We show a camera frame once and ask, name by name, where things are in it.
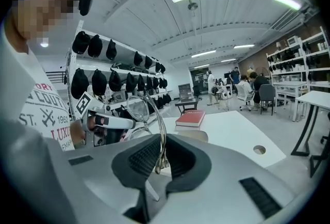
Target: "metal rack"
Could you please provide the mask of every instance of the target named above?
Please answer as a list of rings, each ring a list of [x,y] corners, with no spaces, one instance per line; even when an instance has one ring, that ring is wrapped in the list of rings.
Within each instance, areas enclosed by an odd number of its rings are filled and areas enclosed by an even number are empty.
[[[84,30],[83,24],[84,24],[84,21],[80,20],[78,23],[78,26],[77,26],[75,36],[82,30],[86,34],[89,34],[90,36],[94,36],[97,34],[97,33],[93,33],[88,30]],[[110,41],[110,38],[108,38],[108,37],[102,36],[100,34],[99,34],[99,36],[100,36],[100,39],[102,40],[102,42]],[[153,77],[164,78],[163,74],[143,73],[143,72],[136,72],[136,71],[115,68],[117,65],[119,65],[121,63],[129,64],[129,63],[133,62],[134,54],[137,50],[126,44],[120,43],[119,41],[116,41],[114,39],[112,39],[112,40],[116,43],[116,49],[117,49],[117,56],[115,58],[115,61],[110,61],[109,59],[106,58],[105,53],[106,53],[107,49],[105,48],[105,45],[98,58],[89,57],[88,55],[86,55],[87,51],[81,55],[76,54],[75,52],[72,51],[72,47],[69,48],[68,59],[67,59],[67,89],[68,89],[69,105],[70,105],[73,120],[81,118],[80,113],[77,111],[77,108],[76,108],[76,104],[78,103],[79,100],[77,100],[71,96],[71,83],[72,83],[72,79],[75,74],[75,71],[78,68],[83,69],[85,71],[85,75],[87,76],[90,83],[91,83],[92,75],[96,69],[101,70],[107,79],[109,79],[109,77],[111,75],[111,70],[115,70],[122,79],[124,77],[126,77],[128,73],[131,73],[132,75],[135,75],[135,76],[139,76],[141,74],[142,77],[148,76],[151,78],[153,78]],[[146,55],[140,51],[138,51],[138,52],[143,57],[142,63],[144,63]],[[150,71],[152,72],[153,71],[152,68],[154,68],[154,66],[155,66],[156,62],[158,62],[158,60],[156,60],[155,58],[153,58],[151,56],[150,56],[150,59],[153,61],[152,65],[150,67]],[[151,97],[156,98],[159,95],[163,95],[165,93],[168,93],[166,88],[165,89],[159,88],[159,93],[154,94]],[[126,101],[108,104],[106,107],[106,113],[111,114],[111,110],[114,110],[114,109],[120,107],[121,105],[123,105],[125,107],[126,104],[127,104]]]
[[[324,40],[325,42],[325,50],[322,50],[322,51],[317,51],[317,52],[313,52],[313,53],[309,53],[309,54],[306,54],[304,52],[304,50],[302,49],[303,48],[303,43],[305,42],[308,42],[308,43],[314,43],[316,41],[319,41],[319,40]],[[274,56],[278,53],[282,53],[286,50],[289,50],[289,49],[301,49],[301,52],[302,52],[302,56],[298,56],[296,58],[293,58],[293,59],[289,59],[289,60],[285,60],[285,61],[281,61],[281,62],[276,62],[276,63],[271,63],[268,61],[268,64],[269,66],[275,66],[275,65],[278,65],[278,64],[281,64],[281,63],[285,63],[285,62],[289,62],[289,61],[295,61],[295,60],[303,60],[304,62],[304,66],[305,66],[305,69],[304,70],[295,70],[295,71],[288,71],[288,72],[281,72],[281,73],[271,73],[271,78],[272,78],[272,82],[274,82],[274,77],[275,76],[278,76],[278,75],[293,75],[293,74],[300,74],[301,75],[301,79],[303,77],[303,74],[305,74],[306,76],[306,81],[307,81],[307,87],[308,87],[308,91],[310,91],[310,87],[325,87],[325,88],[330,88],[330,83],[328,81],[321,81],[321,82],[311,82],[308,80],[308,74],[309,72],[313,72],[313,71],[329,71],[330,70],[330,67],[325,67],[325,68],[316,68],[316,69],[309,69],[307,63],[306,63],[306,58],[307,57],[311,57],[311,56],[317,56],[317,55],[323,55],[323,54],[326,54],[328,53],[329,55],[329,58],[330,58],[330,49],[329,49],[329,39],[326,35],[326,33],[324,32],[323,28],[320,27],[320,32],[305,39],[305,40],[302,40],[301,38],[298,37],[298,42],[295,43],[295,44],[292,44],[290,45],[289,47],[286,47],[280,51],[276,51],[272,54],[266,54],[267,57],[270,57],[270,56]]]

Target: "white ceiling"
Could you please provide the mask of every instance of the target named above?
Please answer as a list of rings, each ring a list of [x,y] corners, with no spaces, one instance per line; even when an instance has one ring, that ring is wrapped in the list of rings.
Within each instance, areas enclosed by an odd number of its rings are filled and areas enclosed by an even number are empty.
[[[76,25],[83,19],[86,30],[113,38],[162,62],[198,66],[228,58],[242,58],[270,39],[279,37],[299,23],[299,17],[280,30],[271,26],[289,9],[273,0],[94,0],[90,13],[74,14],[67,25],[49,35],[49,47],[31,43],[37,55],[65,56],[74,38]],[[299,0],[306,5],[313,0]],[[233,49],[251,44],[250,49]],[[216,53],[191,58],[192,54],[217,49]]]

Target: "table hole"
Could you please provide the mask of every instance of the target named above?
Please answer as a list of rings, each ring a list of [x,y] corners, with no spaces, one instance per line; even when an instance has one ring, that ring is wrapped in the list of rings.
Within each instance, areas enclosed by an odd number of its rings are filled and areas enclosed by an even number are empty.
[[[261,145],[256,145],[253,147],[253,150],[256,154],[265,154],[266,153],[266,148]]]

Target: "brick wall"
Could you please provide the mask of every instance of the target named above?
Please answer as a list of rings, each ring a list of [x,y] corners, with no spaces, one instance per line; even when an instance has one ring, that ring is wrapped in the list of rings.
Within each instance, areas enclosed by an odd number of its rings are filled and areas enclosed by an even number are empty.
[[[313,18],[311,18],[307,23],[307,27],[302,25],[295,30],[291,31],[289,34],[286,34],[279,38],[278,40],[274,41],[273,43],[269,44],[265,48],[263,48],[261,51],[253,54],[252,56],[248,57],[247,59],[241,61],[238,63],[238,67],[240,72],[246,73],[247,69],[250,67],[250,65],[253,65],[254,69],[257,69],[258,67],[265,67],[267,70],[269,68],[266,53],[272,54],[274,53],[277,48],[276,48],[276,42],[281,42],[282,46],[284,46],[283,40],[287,40],[292,36],[298,36],[301,39],[307,39],[317,33],[320,32],[320,26],[322,26],[323,30],[326,30],[325,23],[323,22],[321,16],[315,15]],[[318,51],[317,48],[317,43],[313,43],[311,45],[311,51],[316,52]],[[328,67],[328,59],[324,59],[324,66],[323,67]]]

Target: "gray floor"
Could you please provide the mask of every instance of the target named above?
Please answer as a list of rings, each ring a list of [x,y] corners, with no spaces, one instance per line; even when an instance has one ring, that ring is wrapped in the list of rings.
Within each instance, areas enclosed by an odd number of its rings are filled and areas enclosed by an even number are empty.
[[[217,105],[207,106],[207,95],[203,95],[202,98],[203,99],[199,101],[197,108],[204,110],[206,114],[225,112],[223,109],[224,102],[222,102],[222,107],[218,109]],[[174,106],[174,103],[175,100],[171,102],[171,108],[164,117],[180,116],[180,112],[178,108]],[[236,95],[229,100],[229,110],[239,111],[239,106],[241,105],[242,101],[238,100]],[[285,159],[267,168],[270,172],[285,181],[296,195],[300,194],[308,187],[317,186],[320,177],[322,177],[327,161],[324,161],[313,178],[310,178],[308,157],[290,155],[305,125],[304,118],[299,122],[293,122],[290,106],[287,106],[286,109],[284,109],[283,106],[278,107],[277,113],[274,113],[273,116],[271,116],[270,108],[267,111],[264,111],[262,115],[260,115],[260,111],[248,111],[247,109],[240,111],[240,113],[264,132],[286,155]],[[327,118],[327,111],[320,110],[313,133],[309,140],[311,153],[321,154],[324,145],[320,144],[320,139],[322,136],[327,136],[329,134],[329,129],[330,122]],[[150,176],[149,181],[151,185],[161,197],[158,202],[154,202],[148,197],[148,203],[152,205],[150,212],[152,216],[156,214],[166,202],[165,194],[162,194],[162,191],[163,187],[170,180],[169,177],[156,175],[155,173],[152,173]]]

